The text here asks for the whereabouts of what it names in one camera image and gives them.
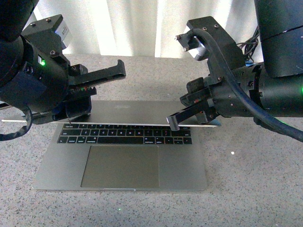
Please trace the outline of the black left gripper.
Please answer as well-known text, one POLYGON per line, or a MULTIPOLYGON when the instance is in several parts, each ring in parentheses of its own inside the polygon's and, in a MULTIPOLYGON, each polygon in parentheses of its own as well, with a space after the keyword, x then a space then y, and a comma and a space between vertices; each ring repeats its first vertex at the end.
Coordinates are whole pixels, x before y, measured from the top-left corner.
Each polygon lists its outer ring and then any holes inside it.
POLYGON ((126 77, 125 64, 88 72, 81 64, 70 66, 62 55, 51 56, 19 35, 0 39, 0 100, 21 111, 36 113, 35 123, 89 114, 97 85, 126 77))

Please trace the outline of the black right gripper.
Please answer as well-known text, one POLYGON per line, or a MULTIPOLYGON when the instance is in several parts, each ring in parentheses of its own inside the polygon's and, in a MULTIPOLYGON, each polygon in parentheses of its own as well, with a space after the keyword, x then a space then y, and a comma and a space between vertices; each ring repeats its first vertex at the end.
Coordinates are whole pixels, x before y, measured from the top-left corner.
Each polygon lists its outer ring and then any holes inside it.
MULTIPOLYGON (((259 78, 264 73, 264 64, 243 66, 232 70, 232 73, 247 96, 260 108, 259 78)), ((187 83, 187 94, 180 98, 186 108, 167 117, 172 131, 179 131, 179 123, 196 115, 200 124, 206 124, 217 116, 223 117, 253 117, 250 110, 236 97, 225 77, 216 80, 209 74, 187 83)))

